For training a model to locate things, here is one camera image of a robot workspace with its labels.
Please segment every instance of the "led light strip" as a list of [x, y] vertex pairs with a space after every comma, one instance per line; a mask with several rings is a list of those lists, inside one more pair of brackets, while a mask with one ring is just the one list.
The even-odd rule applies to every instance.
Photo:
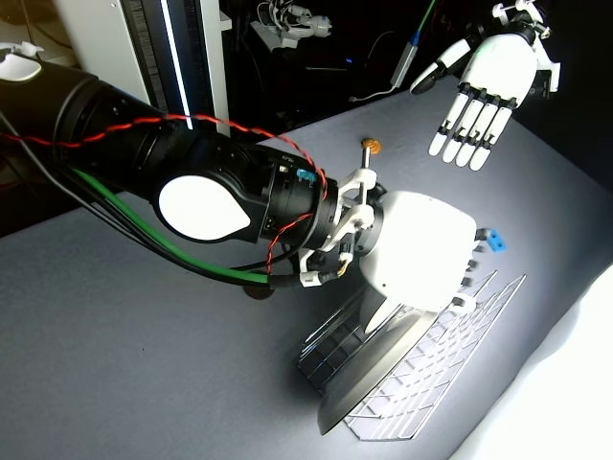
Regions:
[[[181, 103], [183, 104], [183, 112], [189, 117], [190, 107], [188, 106], [188, 97], [185, 94], [185, 86], [183, 85], [183, 74], [181, 73], [181, 64], [179, 64], [179, 55], [176, 52], [176, 44], [174, 43], [174, 32], [172, 31], [172, 23], [170, 22], [169, 4], [167, 0], [161, 0], [162, 13], [164, 15], [164, 25], [166, 26], [166, 34], [169, 38], [170, 54], [172, 55], [172, 64], [174, 65], [174, 75], [179, 86], [179, 94], [181, 95]], [[193, 129], [192, 120], [186, 120], [189, 129]]]

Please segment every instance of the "red wire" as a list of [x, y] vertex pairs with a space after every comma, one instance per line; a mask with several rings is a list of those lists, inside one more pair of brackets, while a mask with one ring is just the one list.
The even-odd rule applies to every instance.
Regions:
[[281, 237], [281, 235], [285, 233], [287, 230], [289, 230], [290, 228], [296, 226], [298, 222], [302, 222], [303, 220], [311, 218], [312, 216], [313, 216], [313, 213], [302, 214], [301, 216], [296, 218], [294, 221], [284, 225], [283, 227], [281, 227], [281, 229], [279, 230], [275, 238], [270, 242], [270, 244], [268, 244], [268, 254], [266, 255], [266, 272], [269, 275], [272, 274], [272, 251], [275, 248], [275, 244], [279, 242], [279, 238]]
[[[127, 129], [131, 129], [133, 127], [136, 127], [138, 125], [158, 124], [162, 122], [171, 122], [171, 121], [187, 121], [190, 119], [215, 123], [216, 125], [218, 124], [227, 125], [228, 127], [233, 127], [242, 132], [253, 132], [254, 134], [259, 134], [260, 136], [264, 136], [269, 139], [279, 139], [280, 141], [288, 144], [290, 147], [292, 147], [293, 149], [301, 153], [303, 157], [305, 158], [305, 160], [308, 162], [308, 164], [312, 168], [314, 168], [315, 171], [317, 171], [317, 173], [321, 177], [322, 189], [323, 189], [322, 200], [326, 199], [326, 197], [328, 196], [328, 182], [326, 181], [326, 174], [324, 173], [322, 169], [318, 168], [317, 165], [315, 165], [315, 161], [308, 154], [308, 152], [302, 149], [292, 139], [288, 138], [287, 136], [283, 134], [275, 135], [269, 131], [266, 131], [265, 129], [262, 129], [261, 127], [245, 127], [231, 120], [220, 120], [210, 115], [195, 114], [192, 116], [187, 116], [187, 115], [182, 115], [182, 114], [169, 113], [161, 117], [138, 117], [132, 120], [130, 123], [123, 123], [120, 125], [108, 126], [104, 131], [101, 131], [97, 134], [93, 134], [91, 136], [84, 137], [80, 141], [73, 141], [73, 142], [56, 141], [55, 144], [57, 146], [64, 147], [66, 149], [78, 149], [86, 144], [101, 141], [111, 132], [124, 131]], [[40, 139], [39, 137], [34, 137], [34, 136], [13, 136], [12, 134], [8, 134], [6, 132], [0, 132], [0, 136], [3, 136], [12, 141], [31, 141], [41, 146], [47, 146], [47, 147], [50, 147], [54, 144], [52, 141]], [[312, 216], [313, 216], [313, 213], [302, 214], [301, 216], [296, 218], [294, 221], [284, 225], [283, 227], [281, 227], [281, 229], [279, 230], [275, 238], [270, 242], [270, 244], [268, 244], [268, 254], [266, 257], [266, 271], [268, 272], [268, 274], [272, 273], [272, 253], [273, 253], [273, 249], [275, 248], [275, 245], [279, 242], [279, 238], [281, 237], [281, 235], [285, 233], [287, 230], [289, 230], [290, 228], [294, 227], [298, 222], [301, 222], [302, 220], [308, 219]]]

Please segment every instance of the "tabletop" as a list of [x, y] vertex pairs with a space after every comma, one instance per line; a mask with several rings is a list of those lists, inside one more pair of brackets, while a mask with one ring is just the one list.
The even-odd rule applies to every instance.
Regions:
[[[508, 250], [484, 254], [480, 270], [498, 269], [501, 283], [527, 274], [415, 440], [360, 442], [342, 424], [320, 436], [319, 396], [295, 368], [301, 342], [364, 284], [356, 267], [256, 301], [78, 210], [0, 240], [3, 456], [447, 458], [613, 260], [613, 196], [518, 123], [477, 173], [427, 154], [454, 91], [445, 80], [290, 133], [335, 178], [359, 166], [362, 138], [379, 139], [371, 166], [388, 190], [432, 195], [496, 228]], [[155, 221], [143, 200], [125, 198]], [[228, 266], [265, 252], [263, 243], [183, 244]]]

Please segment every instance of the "dish rack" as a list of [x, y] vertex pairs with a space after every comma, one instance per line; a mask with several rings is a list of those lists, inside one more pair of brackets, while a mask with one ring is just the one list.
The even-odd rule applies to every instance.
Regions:
[[[394, 370], [347, 415], [345, 424], [359, 439], [406, 440], [419, 434], [526, 279], [526, 275], [520, 276], [489, 295], [487, 300], [480, 301], [496, 274], [494, 271], [475, 287], [465, 289], [477, 298], [473, 312], [442, 311]], [[322, 394], [343, 365], [383, 327], [364, 334], [359, 323], [359, 307], [365, 292], [366, 288], [358, 291], [303, 345], [298, 368]], [[398, 305], [390, 317], [411, 310]]]

